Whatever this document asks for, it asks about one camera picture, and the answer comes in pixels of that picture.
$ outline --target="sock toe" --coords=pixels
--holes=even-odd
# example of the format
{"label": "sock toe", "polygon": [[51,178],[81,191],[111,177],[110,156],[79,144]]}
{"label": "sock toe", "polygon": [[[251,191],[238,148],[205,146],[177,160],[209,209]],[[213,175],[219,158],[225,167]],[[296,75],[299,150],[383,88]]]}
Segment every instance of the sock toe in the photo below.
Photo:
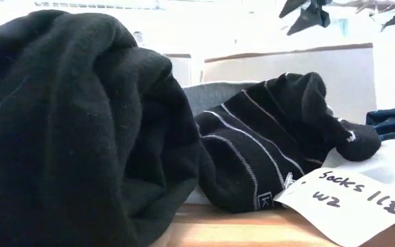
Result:
{"label": "sock toe", "polygon": [[381,146],[381,139],[371,126],[347,121],[341,124],[349,131],[349,137],[337,145],[336,150],[349,161],[364,161],[371,158]]}

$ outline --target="hanging object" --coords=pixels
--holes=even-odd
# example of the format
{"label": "hanging object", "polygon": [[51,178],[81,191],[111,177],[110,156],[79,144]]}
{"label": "hanging object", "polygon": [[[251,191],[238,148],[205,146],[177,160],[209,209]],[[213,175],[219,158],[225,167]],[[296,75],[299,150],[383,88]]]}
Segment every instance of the hanging object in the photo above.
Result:
{"label": "hanging object", "polygon": [[356,14],[362,10],[372,10],[377,14],[395,11],[395,0],[349,0],[348,2],[332,2],[330,6],[357,8]]}
{"label": "hanging object", "polygon": [[[295,34],[316,25],[328,27],[330,25],[330,15],[322,10],[322,6],[329,4],[331,1],[332,0],[311,0],[307,9],[301,9],[300,16],[291,26],[287,35]],[[287,0],[285,6],[281,10],[280,18],[287,16],[306,2],[307,0]]]}

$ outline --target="sock logo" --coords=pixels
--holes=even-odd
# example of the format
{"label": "sock logo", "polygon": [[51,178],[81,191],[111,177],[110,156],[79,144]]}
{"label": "sock logo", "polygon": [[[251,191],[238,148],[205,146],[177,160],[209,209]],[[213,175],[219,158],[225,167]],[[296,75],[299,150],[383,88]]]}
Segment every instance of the sock logo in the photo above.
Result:
{"label": "sock logo", "polygon": [[274,199],[272,198],[271,191],[258,195],[257,201],[258,201],[259,209],[265,207],[271,207],[271,205],[274,206]]}

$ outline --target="white wall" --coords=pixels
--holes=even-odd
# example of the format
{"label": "white wall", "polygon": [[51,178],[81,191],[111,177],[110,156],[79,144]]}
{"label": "white wall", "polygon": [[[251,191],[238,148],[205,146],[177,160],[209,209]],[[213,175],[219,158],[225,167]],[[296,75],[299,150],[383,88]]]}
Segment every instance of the white wall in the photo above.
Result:
{"label": "white wall", "polygon": [[395,27],[388,27],[374,43],[374,72],[378,109],[395,108]]}
{"label": "white wall", "polygon": [[181,86],[191,86],[192,84],[192,59],[181,57],[181,54],[177,55],[167,55],[167,57],[171,61],[172,65],[172,73],[175,79],[178,81]]}
{"label": "white wall", "polygon": [[[339,28],[312,27],[286,36],[285,25],[291,25],[299,12],[287,21],[278,18],[284,2],[253,0],[240,4],[239,0],[215,3],[187,3],[166,1],[169,10],[113,10],[98,8],[52,8],[72,13],[99,12],[118,18],[131,32],[143,33],[145,46],[160,53],[194,53],[199,56],[223,56],[239,52],[281,51],[336,45],[342,40]],[[35,6],[33,0],[0,2],[0,25],[30,12],[50,9]]]}

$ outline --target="handwritten label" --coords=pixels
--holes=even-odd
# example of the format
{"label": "handwritten label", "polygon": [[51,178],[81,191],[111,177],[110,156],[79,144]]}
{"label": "handwritten label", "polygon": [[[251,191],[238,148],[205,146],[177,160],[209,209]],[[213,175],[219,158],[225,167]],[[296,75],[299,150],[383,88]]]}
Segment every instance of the handwritten label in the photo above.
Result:
{"label": "handwritten label", "polygon": [[367,176],[319,168],[274,198],[336,244],[360,246],[395,224],[395,191]]}

